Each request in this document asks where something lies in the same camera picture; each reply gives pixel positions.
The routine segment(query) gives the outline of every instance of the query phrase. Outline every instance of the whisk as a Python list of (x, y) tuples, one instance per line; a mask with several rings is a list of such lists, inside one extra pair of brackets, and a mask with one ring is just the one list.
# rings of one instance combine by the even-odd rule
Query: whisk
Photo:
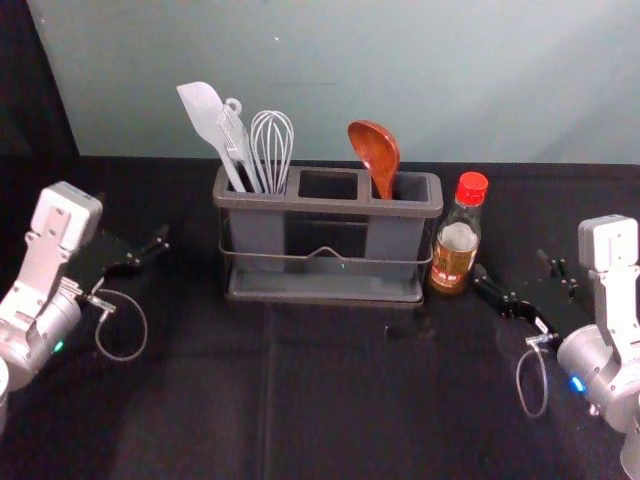
[(258, 112), (251, 121), (250, 141), (253, 163), (264, 191), (282, 193), (293, 150), (291, 120), (278, 111)]

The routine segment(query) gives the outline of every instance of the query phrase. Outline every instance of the bottle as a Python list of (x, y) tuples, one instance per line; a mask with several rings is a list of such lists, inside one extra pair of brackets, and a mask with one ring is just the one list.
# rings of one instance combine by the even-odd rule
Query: bottle
[(480, 244), (480, 211), (488, 187), (487, 178), (477, 172), (466, 172), (458, 181), (453, 206), (438, 229), (433, 249), (429, 283), (441, 293), (460, 293), (467, 285)]

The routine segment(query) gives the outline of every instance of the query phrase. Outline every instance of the wooden spoon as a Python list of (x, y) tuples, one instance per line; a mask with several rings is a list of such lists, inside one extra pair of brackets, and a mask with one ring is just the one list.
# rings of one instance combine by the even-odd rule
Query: wooden spoon
[(382, 125), (368, 120), (352, 122), (347, 127), (351, 145), (369, 169), (380, 198), (393, 198), (391, 186), (400, 162), (400, 150), (394, 136)]

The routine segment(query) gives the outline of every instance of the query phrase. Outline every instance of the utensil holder compartment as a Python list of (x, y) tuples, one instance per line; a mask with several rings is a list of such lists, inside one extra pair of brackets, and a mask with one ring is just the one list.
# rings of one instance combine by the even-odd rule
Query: utensil holder compartment
[(290, 167), (284, 193), (239, 193), (219, 169), (213, 199), (221, 212), (228, 295), (421, 300), (431, 233), (442, 212), (440, 180), (398, 172), (393, 190), (393, 200), (381, 200), (365, 170)]

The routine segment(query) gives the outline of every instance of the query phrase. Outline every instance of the table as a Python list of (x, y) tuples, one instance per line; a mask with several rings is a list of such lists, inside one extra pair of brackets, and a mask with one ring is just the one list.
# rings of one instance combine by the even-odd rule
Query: table
[[(97, 316), (87, 312), (66, 348), (11, 396), (3, 480), (624, 478), (622, 435), (588, 416), (553, 361), (548, 413), (526, 418), (514, 374), (529, 327), (498, 318), (472, 291), (430, 293), (413, 312), (225, 302), (216, 161), (24, 157), (0, 166), (3, 292), (37, 195), (57, 180), (106, 192), (102, 226), (134, 244), (172, 227), (171, 251), (115, 285), (146, 311), (145, 354), (126, 365), (97, 355)], [(461, 172), (488, 175), (478, 261), (508, 285), (541, 273), (537, 248), (576, 266), (581, 220), (640, 219), (636, 166), (403, 168), (438, 174), (445, 208)], [(386, 326), (398, 338), (386, 340)]]

